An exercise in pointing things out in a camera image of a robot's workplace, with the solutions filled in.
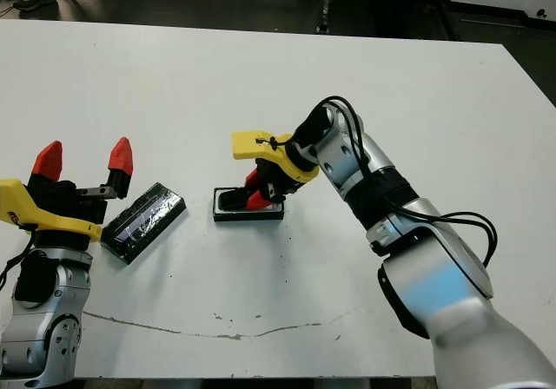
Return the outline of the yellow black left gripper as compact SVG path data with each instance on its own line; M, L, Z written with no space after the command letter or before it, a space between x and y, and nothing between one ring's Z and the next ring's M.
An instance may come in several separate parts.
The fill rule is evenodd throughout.
M129 139L122 137L112 149L106 185L77 188L72 181L59 181L62 168L63 145L53 141L36 157L29 185L18 179L2 180L1 221L99 241L108 201L126 198L129 192L133 174Z

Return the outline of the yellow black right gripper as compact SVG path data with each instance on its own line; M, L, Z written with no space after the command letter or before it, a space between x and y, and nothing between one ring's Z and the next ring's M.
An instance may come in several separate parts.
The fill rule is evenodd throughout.
M297 151L291 134L265 131L234 132L231 137L236 160L254 159L256 168L246 177L250 189L247 210L261 210L294 194L318 174L318 165Z

